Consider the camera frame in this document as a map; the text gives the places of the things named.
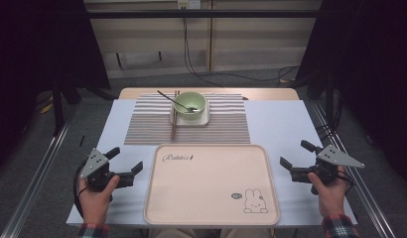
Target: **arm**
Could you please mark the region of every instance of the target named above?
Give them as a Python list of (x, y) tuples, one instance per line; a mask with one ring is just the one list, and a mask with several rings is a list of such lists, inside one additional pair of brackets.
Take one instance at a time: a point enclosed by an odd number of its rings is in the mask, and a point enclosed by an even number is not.
[(356, 238), (358, 232), (349, 217), (343, 212), (343, 198), (346, 182), (336, 179), (329, 186), (324, 186), (314, 173), (309, 173), (309, 180), (319, 192), (319, 212), (324, 217), (322, 226), (328, 238)]
[(85, 179), (79, 181), (79, 201), (82, 206), (83, 224), (77, 234), (78, 238), (106, 238), (108, 236), (110, 229), (104, 222), (111, 192), (116, 189), (119, 181), (119, 176), (113, 177), (102, 192), (89, 190)]

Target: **person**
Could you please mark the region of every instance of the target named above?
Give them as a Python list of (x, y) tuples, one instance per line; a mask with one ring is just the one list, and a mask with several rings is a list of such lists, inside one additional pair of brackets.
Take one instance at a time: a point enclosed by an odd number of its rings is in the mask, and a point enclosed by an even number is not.
[[(343, 211), (343, 198), (346, 191), (346, 182), (336, 179), (329, 186), (324, 186), (319, 177), (314, 173), (308, 174), (309, 180), (319, 193), (319, 211), (324, 217), (322, 226), (327, 238), (357, 238), (357, 230), (348, 216)], [(102, 192), (94, 192), (87, 188), (86, 179), (79, 181), (79, 195), (82, 206), (83, 224), (78, 230), (78, 238), (106, 238), (110, 230), (105, 225), (110, 195), (116, 189), (120, 177), (111, 179)], [(156, 229), (150, 230), (150, 238), (191, 238), (198, 237), (197, 232), (192, 229)], [(238, 237), (272, 237), (271, 229), (223, 229), (219, 235), (221, 238)]]

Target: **chopsticks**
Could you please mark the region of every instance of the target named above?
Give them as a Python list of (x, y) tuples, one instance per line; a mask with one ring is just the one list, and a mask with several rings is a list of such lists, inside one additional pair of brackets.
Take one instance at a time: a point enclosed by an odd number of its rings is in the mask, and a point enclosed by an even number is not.
[[(180, 94), (180, 90), (175, 91), (175, 99)], [(176, 128), (177, 128), (177, 111), (173, 106), (173, 121), (172, 121), (172, 141), (176, 140)]]

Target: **logo on tray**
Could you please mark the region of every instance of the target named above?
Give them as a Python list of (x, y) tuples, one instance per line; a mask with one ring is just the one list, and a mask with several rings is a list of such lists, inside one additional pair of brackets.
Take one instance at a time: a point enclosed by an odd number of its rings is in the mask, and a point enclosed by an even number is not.
[(163, 157), (163, 162), (171, 162), (171, 161), (191, 161), (194, 158), (194, 155), (173, 155), (168, 154)]

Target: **sleeve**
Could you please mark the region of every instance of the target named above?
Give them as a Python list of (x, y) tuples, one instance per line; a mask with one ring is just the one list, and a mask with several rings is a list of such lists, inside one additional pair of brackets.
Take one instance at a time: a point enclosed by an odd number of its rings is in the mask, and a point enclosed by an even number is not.
[(77, 238), (107, 238), (109, 230), (107, 225), (82, 224)]
[(358, 232), (346, 215), (330, 215), (322, 222), (327, 238), (359, 238)]

